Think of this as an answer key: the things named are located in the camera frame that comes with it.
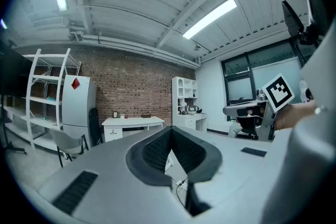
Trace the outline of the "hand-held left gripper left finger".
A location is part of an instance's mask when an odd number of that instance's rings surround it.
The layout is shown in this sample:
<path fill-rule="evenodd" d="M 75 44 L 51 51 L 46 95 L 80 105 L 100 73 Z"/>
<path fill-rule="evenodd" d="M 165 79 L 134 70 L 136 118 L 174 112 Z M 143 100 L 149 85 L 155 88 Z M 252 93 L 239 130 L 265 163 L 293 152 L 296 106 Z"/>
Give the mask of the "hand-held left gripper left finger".
<path fill-rule="evenodd" d="M 126 163 L 127 151 L 161 128 L 100 144 L 59 169 L 39 189 L 53 202 L 81 172 L 97 178 L 72 217 L 89 224 L 182 224 L 191 215 L 166 186 L 150 186 L 137 179 Z"/>

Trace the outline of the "white desk with drawers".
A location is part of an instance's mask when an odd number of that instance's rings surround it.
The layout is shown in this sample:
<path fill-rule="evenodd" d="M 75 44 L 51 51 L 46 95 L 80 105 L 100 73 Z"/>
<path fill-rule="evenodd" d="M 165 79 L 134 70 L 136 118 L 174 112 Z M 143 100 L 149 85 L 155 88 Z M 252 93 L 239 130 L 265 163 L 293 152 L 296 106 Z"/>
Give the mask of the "white desk with drawers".
<path fill-rule="evenodd" d="M 107 118 L 103 123 L 103 141 L 109 142 L 123 138 L 123 130 L 131 128 L 143 128 L 149 130 L 151 127 L 162 127 L 164 120 L 156 116 L 150 118 Z"/>

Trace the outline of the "person's black clothed torso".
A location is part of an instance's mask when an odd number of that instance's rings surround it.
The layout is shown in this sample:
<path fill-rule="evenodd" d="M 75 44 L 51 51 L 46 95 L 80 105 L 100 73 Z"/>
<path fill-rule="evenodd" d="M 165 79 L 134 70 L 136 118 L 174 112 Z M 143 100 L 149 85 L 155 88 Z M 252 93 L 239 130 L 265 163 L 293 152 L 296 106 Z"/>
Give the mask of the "person's black clothed torso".
<path fill-rule="evenodd" d="M 336 0 L 308 0 L 317 35 L 325 37 L 336 17 Z"/>

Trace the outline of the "light grey black-legged chair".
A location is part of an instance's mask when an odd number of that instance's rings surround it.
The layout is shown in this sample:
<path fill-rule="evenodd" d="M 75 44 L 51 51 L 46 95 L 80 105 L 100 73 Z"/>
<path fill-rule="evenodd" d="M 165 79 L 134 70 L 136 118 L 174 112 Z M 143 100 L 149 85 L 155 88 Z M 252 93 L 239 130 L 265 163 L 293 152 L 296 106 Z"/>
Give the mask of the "light grey black-legged chair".
<path fill-rule="evenodd" d="M 82 155 L 85 150 L 89 150 L 85 135 L 82 135 L 79 138 L 73 138 L 61 130 L 53 129 L 51 130 L 51 135 L 57 147 L 61 168 L 63 168 L 61 152 L 65 154 L 65 159 L 68 159 L 72 162 L 73 159 Z"/>

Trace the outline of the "black framed window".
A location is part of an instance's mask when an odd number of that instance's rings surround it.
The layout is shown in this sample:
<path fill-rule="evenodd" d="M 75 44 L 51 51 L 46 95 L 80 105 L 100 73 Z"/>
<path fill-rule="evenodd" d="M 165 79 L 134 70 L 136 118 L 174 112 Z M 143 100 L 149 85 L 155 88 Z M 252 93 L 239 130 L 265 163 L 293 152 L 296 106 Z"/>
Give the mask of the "black framed window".
<path fill-rule="evenodd" d="M 256 99 L 256 91 L 278 74 L 284 76 L 295 95 L 291 103 L 300 103 L 299 81 L 302 66 L 302 55 L 288 40 L 224 60 L 222 69 L 226 104 L 239 104 Z"/>

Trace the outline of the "white shelf unit with drawers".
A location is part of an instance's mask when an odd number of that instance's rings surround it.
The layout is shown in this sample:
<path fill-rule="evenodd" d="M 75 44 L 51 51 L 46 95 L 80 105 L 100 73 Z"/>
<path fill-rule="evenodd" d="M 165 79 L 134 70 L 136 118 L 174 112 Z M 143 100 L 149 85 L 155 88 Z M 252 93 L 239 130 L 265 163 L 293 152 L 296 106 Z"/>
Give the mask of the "white shelf unit with drawers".
<path fill-rule="evenodd" d="M 188 106 L 198 106 L 195 114 L 188 114 Z M 207 115 L 200 107 L 196 80 L 172 78 L 172 125 L 206 132 Z"/>

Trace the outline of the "white ceiling pipes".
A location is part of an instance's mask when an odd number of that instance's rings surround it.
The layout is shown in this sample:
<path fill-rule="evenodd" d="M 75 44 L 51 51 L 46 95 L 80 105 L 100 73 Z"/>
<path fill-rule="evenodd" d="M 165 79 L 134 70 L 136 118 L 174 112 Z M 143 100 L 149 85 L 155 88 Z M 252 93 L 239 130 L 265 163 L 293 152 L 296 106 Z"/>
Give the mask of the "white ceiling pipes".
<path fill-rule="evenodd" d="M 83 31 L 79 30 L 70 31 L 70 34 L 75 36 L 77 43 L 81 43 L 87 46 L 96 46 L 96 47 L 127 51 L 134 54 L 140 54 L 143 56 L 171 62 L 176 65 L 185 66 L 192 69 L 197 69 L 201 66 L 198 62 L 191 61 L 176 54 L 167 52 L 165 50 L 144 45 L 138 42 L 105 37 L 101 35 L 86 35 L 84 34 Z"/>

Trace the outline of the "silver grey refrigerator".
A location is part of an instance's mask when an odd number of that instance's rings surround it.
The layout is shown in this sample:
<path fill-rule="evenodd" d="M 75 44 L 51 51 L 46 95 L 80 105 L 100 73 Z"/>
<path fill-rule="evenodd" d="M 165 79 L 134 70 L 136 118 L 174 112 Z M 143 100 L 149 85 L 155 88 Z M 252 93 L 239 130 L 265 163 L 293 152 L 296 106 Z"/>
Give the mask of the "silver grey refrigerator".
<path fill-rule="evenodd" d="M 80 82 L 77 89 L 71 87 L 74 78 Z M 62 92 L 62 129 L 73 138 L 85 135 L 91 147 L 89 111 L 96 107 L 97 86 L 90 77 L 66 75 Z"/>

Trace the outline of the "black office chair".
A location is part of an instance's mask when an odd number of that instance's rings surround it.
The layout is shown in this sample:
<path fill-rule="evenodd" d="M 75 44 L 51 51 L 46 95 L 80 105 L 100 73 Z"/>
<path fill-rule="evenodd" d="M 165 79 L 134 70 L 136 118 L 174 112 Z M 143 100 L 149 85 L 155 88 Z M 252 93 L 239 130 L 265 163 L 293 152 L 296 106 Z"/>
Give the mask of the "black office chair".
<path fill-rule="evenodd" d="M 236 120 L 242 127 L 242 132 L 247 133 L 248 136 L 251 136 L 253 140 L 259 139 L 260 126 L 262 118 L 259 116 L 251 117 L 237 117 Z"/>

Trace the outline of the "person's right hand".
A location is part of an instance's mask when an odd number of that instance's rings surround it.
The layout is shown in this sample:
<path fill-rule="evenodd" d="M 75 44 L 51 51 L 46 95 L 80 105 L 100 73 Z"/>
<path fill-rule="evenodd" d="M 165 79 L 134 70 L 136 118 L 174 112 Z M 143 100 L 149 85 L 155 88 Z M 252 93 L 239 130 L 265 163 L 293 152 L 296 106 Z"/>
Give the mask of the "person's right hand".
<path fill-rule="evenodd" d="M 275 130 L 295 127 L 301 119 L 313 115 L 316 108 L 315 100 L 305 103 L 287 104 L 278 111 L 275 117 Z"/>

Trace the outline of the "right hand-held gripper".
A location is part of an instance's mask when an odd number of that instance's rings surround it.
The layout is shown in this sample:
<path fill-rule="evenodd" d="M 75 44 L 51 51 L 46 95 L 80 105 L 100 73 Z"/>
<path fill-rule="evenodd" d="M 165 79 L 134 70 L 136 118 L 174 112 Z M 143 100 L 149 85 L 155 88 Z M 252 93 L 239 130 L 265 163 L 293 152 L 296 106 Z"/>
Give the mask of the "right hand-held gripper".
<path fill-rule="evenodd" d="M 256 127 L 257 136 L 263 141 L 272 141 L 275 133 L 277 113 L 295 97 L 289 83 L 279 73 L 262 88 L 257 90 L 257 100 L 229 105 L 223 108 L 226 116 L 261 116 L 262 122 Z"/>

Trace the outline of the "black folding chair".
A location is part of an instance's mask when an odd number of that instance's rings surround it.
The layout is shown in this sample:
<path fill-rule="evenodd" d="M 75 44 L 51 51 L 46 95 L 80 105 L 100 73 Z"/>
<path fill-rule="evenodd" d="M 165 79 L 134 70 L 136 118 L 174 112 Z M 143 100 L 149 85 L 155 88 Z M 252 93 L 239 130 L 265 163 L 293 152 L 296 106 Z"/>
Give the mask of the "black folding chair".
<path fill-rule="evenodd" d="M 92 108 L 89 111 L 89 132 L 92 147 L 102 143 L 102 130 L 99 124 L 98 110 L 96 108 Z"/>

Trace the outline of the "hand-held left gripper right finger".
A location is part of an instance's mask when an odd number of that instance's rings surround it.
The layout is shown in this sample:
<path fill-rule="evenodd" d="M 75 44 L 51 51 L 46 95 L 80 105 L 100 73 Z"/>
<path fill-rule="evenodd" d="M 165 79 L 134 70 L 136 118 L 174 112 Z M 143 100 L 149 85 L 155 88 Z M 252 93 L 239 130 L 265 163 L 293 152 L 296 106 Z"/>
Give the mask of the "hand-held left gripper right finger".
<path fill-rule="evenodd" d="M 284 162 L 288 131 L 277 131 L 272 142 L 229 138 L 185 128 L 188 133 L 218 148 L 222 164 L 210 181 L 195 184 L 209 210 L 185 214 L 171 224 L 263 224 L 264 208 Z"/>

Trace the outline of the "white open shelf rack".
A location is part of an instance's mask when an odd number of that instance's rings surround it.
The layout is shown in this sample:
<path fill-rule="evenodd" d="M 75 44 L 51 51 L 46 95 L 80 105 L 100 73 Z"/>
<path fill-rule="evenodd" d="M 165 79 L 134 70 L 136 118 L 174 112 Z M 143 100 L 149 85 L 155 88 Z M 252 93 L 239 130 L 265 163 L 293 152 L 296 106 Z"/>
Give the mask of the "white open shelf rack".
<path fill-rule="evenodd" d="M 5 130 L 27 141 L 34 150 L 36 146 L 56 151 L 57 146 L 49 134 L 51 130 L 61 130 L 61 88 L 68 70 L 78 74 L 81 62 L 66 49 L 60 54 L 44 54 L 38 49 L 34 54 L 24 55 L 31 62 L 25 101 L 22 108 L 18 100 L 8 103 L 5 99 Z"/>

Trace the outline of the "black wall screen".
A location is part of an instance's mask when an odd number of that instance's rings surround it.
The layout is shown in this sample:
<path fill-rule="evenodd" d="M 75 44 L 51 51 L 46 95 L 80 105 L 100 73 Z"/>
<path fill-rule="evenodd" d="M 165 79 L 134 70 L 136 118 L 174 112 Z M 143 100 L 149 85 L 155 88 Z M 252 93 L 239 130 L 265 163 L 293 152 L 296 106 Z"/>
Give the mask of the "black wall screen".
<path fill-rule="evenodd" d="M 25 97 L 32 63 L 0 41 L 0 94 Z"/>

